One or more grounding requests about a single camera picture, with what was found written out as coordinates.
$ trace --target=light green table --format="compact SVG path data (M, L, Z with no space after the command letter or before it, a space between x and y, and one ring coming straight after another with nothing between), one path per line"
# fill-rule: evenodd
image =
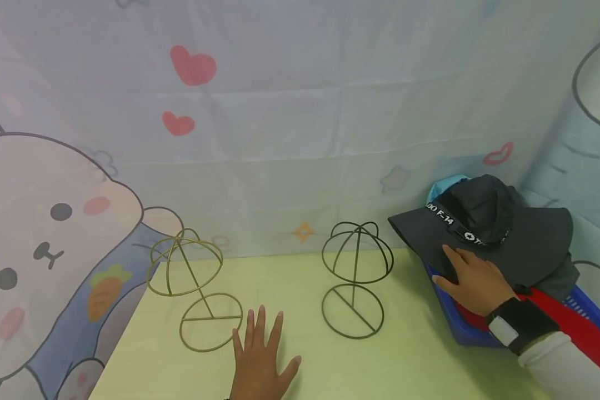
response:
M456 344L421 262L406 249L394 254L396 266L389 277L368 286L384 304L384 327L361 341L338 336L322 319L322 296L342 281L325 269L319 253L229 258L206 294L236 296L244 307L245 323L249 308L265 304L269 328L275 313L284 310L279 366L297 354L303 357L288 399L547 398L506 350ZM377 263L378 255L361 252L361 270ZM201 276L208 276L215 265L194 262ZM175 289L190 279L182 263L172 264L171 274ZM164 287L164 265L153 282ZM198 298L197 293L164 298L146 291L91 400L225 399L233 378L231 344L212 353L195 353L179 340L179 319ZM356 302L364 303L362 298L356 294ZM227 323L209 324L195 329L211 332L216 340L228 337Z

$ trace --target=black bucket hat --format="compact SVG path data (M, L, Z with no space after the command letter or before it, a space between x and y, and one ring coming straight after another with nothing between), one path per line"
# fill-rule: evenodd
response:
M524 207L490 174L458 182L425 207L389 217L389 224L454 283L443 244L493 262L511 286L531 287L560 265L573 236L569 210Z

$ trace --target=cartoon carrot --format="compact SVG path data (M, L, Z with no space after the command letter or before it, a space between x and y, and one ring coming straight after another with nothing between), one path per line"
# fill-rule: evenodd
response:
M122 291L124 282L131 279L131 272L125 271L120 264L114 264L106 271L93 275L89 280L91 293L87 300L87 316L95 322L114 304Z

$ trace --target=black wristband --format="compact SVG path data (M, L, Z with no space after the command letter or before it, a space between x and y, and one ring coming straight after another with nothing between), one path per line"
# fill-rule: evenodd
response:
M558 332L558 325L531 300L511 298L486 316L489 331L516 355L547 333Z

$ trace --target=bunny eye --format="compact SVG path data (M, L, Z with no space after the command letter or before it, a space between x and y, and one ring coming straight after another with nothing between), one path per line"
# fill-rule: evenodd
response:
M18 283L18 274L11 268L3 268L0 270L0 289L8 291L16 287Z
M73 214L73 209L66 203L57 203L51 207L51 218L57 221L69 219L71 214Z

